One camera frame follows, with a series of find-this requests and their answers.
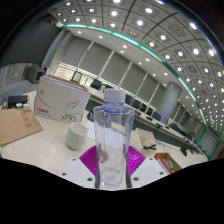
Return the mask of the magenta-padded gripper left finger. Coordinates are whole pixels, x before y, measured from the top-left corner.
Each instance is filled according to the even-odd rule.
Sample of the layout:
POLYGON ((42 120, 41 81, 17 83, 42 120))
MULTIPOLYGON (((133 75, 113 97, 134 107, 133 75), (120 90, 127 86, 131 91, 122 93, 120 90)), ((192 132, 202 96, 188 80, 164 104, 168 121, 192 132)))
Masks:
POLYGON ((79 158, 72 158, 59 176, 78 186, 95 189, 97 172, 98 158, 96 147, 92 146, 79 158))

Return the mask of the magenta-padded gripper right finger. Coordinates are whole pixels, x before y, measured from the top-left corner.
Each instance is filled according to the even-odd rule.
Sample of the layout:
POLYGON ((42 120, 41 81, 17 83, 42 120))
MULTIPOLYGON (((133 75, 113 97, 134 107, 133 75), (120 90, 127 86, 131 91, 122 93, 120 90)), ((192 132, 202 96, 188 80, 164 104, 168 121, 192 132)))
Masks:
POLYGON ((154 157, 145 157, 137 149, 129 147, 126 171, 128 188, 143 187, 166 175, 167 172, 154 157))

